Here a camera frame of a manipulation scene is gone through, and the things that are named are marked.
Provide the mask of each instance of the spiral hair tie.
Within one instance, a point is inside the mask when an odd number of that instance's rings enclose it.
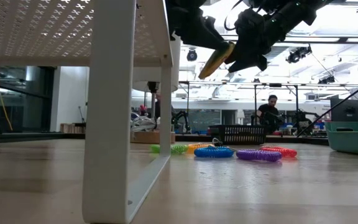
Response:
[[[204,158],[228,158],[232,157],[234,151],[228,147],[214,147],[208,146],[204,148],[199,148],[194,151],[196,157]]]
[[[282,158],[282,155],[279,152],[257,150],[240,150],[236,153],[236,155],[239,159],[243,160],[260,160],[269,162],[276,162]]]
[[[172,145],[171,146],[171,153],[172,154],[183,154],[187,151],[188,146],[182,145]],[[150,150],[152,153],[160,153],[160,145],[151,145]]]
[[[298,152],[294,149],[288,149],[278,146],[262,146],[259,150],[261,151],[270,151],[270,152],[280,152],[283,157],[295,157]]]
[[[194,151],[196,149],[200,149],[200,148],[204,148],[204,147],[208,147],[208,146],[213,146],[212,144],[203,144],[203,143],[197,143],[197,144],[190,144],[188,145],[188,150],[187,150],[187,154],[194,154]]]

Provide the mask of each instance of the man in black shirt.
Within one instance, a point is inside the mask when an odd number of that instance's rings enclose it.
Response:
[[[277,96],[270,95],[268,98],[268,103],[261,105],[256,112],[256,115],[260,117],[260,124],[266,125],[269,127],[268,133],[272,133],[277,128],[277,117],[278,110],[275,105],[277,103]]]

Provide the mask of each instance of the metal frame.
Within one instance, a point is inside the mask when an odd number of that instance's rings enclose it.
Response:
[[[258,112],[258,108],[257,108],[257,99],[256,99],[256,95],[258,94],[257,92],[256,92],[256,89],[257,89],[257,87],[258,87],[258,85],[254,85],[254,89],[255,89],[255,91],[254,91],[254,100],[255,100],[255,124],[256,124],[256,119],[257,119],[257,117],[256,117],[256,113]]]
[[[241,83],[241,82],[202,82],[202,81],[189,81],[189,84],[199,85],[236,85],[236,86],[254,86],[255,83]],[[270,84],[281,84],[281,86],[312,86],[312,87],[358,87],[358,84],[310,84],[310,83],[258,83],[260,86],[269,86]]]
[[[141,5],[149,12],[147,20],[158,43],[162,69],[161,151],[137,180],[127,183],[136,2],[120,1],[119,6],[110,0],[94,2],[83,179],[87,223],[130,223],[170,158],[172,55],[165,1],[148,0]],[[117,75],[105,74],[111,67]],[[119,96],[115,104],[106,103],[111,95]]]
[[[224,40],[238,41],[236,34],[224,34],[222,37]],[[280,44],[358,44],[358,36],[286,36],[284,41],[274,45]]]
[[[189,84],[189,81],[180,81],[179,85],[187,93],[186,113],[188,114],[189,113],[190,84]]]
[[[256,92],[256,89],[257,89],[258,86],[267,86],[267,85],[268,84],[266,84],[266,83],[254,83],[254,89],[255,89],[255,95],[254,95],[254,98],[255,98],[255,114],[256,114],[256,112],[258,110],[258,108],[257,108],[257,92]],[[298,85],[297,84],[286,84],[286,85],[279,84],[279,85],[280,86],[287,86],[287,87],[289,87],[289,86],[294,86],[295,87],[295,93],[294,93],[294,95],[295,95],[295,104],[296,104],[296,111],[298,111],[299,110]]]

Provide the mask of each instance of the glass window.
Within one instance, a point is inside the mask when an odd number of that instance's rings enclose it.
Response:
[[[245,118],[242,120],[242,124],[251,124],[251,116],[255,114],[255,110],[243,110]]]
[[[37,66],[1,66],[0,83],[47,95],[45,72]]]
[[[193,133],[206,134],[208,126],[221,124],[221,110],[189,110],[189,125]],[[185,119],[180,118],[178,120],[180,127],[185,125]]]
[[[45,99],[29,96],[15,91],[0,88],[5,109],[14,131],[40,131],[47,129],[44,110]],[[0,99],[0,120],[5,119]]]

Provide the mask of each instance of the ceiling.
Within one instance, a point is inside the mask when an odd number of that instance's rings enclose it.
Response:
[[[236,21],[238,13],[247,9],[245,4],[238,5],[231,11],[231,7],[237,0],[212,1],[212,4],[202,6],[204,16],[216,18],[215,28],[218,32],[225,35],[236,35],[235,31],[226,31],[223,27],[224,19],[227,17],[229,27]],[[293,29],[288,37],[344,37],[358,36],[358,1],[342,2],[326,6],[320,9],[318,17],[312,26],[301,23]],[[311,44],[312,55],[308,55],[298,63],[289,64],[286,58],[289,52],[297,47],[307,47],[308,43],[279,43],[272,47],[272,51],[266,55],[269,62],[268,68],[261,72],[258,68],[248,68],[234,74],[228,74],[227,65],[222,65],[205,80],[197,78],[203,65],[213,53],[210,49],[182,45],[180,59],[181,81],[200,81],[200,82],[242,82],[250,83],[255,78],[265,83],[318,83],[319,79],[329,75],[334,75],[336,83],[358,84],[358,44]],[[195,62],[188,62],[186,59],[189,49],[195,49],[198,58]],[[190,86],[191,98],[241,98],[253,99],[254,90],[245,88],[241,85],[207,85],[203,83],[192,84]],[[177,93],[184,94],[183,88]],[[306,98],[310,93],[346,94],[343,87],[309,87],[300,90],[300,99]],[[265,87],[258,90],[258,98],[266,98],[271,94],[276,94],[281,99],[293,100],[294,94],[287,87],[281,89],[271,89]]]

